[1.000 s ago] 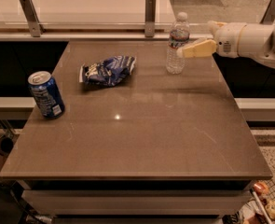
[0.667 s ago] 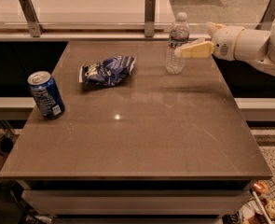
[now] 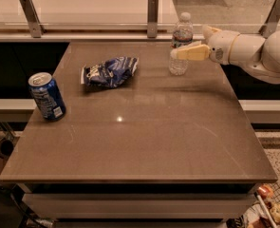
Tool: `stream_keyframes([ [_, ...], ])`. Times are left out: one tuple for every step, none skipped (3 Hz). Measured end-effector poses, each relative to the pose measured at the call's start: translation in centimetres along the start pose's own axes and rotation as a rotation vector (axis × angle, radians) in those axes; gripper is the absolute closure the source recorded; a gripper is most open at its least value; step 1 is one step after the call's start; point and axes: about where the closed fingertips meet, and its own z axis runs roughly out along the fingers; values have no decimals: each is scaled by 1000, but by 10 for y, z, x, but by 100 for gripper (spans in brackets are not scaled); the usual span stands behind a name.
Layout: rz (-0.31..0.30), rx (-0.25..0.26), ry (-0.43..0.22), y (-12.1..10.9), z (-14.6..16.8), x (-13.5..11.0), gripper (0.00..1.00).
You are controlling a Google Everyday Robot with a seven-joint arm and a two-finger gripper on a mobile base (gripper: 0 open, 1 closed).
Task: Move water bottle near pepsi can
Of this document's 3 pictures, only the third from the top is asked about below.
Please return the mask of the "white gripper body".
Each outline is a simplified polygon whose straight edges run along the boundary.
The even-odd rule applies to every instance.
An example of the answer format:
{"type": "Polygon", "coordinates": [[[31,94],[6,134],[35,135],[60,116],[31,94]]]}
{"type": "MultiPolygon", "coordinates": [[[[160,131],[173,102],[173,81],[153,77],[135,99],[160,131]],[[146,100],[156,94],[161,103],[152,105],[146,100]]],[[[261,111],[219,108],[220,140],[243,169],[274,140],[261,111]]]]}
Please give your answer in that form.
{"type": "Polygon", "coordinates": [[[234,40],[240,35],[237,31],[221,30],[215,32],[208,39],[208,46],[210,48],[209,58],[221,65],[229,63],[229,55],[233,46],[234,40]]]}

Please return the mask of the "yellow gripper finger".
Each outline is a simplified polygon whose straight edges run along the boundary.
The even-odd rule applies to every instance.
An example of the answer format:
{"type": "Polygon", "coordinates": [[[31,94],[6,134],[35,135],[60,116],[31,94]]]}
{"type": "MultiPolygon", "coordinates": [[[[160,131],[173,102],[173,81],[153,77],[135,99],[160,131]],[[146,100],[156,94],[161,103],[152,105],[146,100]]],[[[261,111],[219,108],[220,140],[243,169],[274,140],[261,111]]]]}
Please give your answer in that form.
{"type": "Polygon", "coordinates": [[[219,32],[221,32],[220,28],[214,28],[208,25],[202,26],[202,34],[206,43],[209,43],[219,32]]]}
{"type": "Polygon", "coordinates": [[[188,61],[203,61],[210,55],[210,48],[207,45],[184,46],[175,48],[171,51],[170,56],[173,59],[188,61]]]}

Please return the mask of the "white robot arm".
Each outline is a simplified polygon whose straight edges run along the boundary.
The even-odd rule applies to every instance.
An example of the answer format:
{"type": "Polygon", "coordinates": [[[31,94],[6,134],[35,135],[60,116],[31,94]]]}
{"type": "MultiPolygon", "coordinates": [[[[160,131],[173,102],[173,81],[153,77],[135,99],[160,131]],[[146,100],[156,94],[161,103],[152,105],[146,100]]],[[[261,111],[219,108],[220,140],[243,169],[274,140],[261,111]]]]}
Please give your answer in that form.
{"type": "Polygon", "coordinates": [[[280,85],[280,30],[264,38],[204,26],[203,36],[205,44],[194,42],[175,48],[171,57],[187,61],[209,58],[223,66],[240,67],[260,81],[280,85]]]}

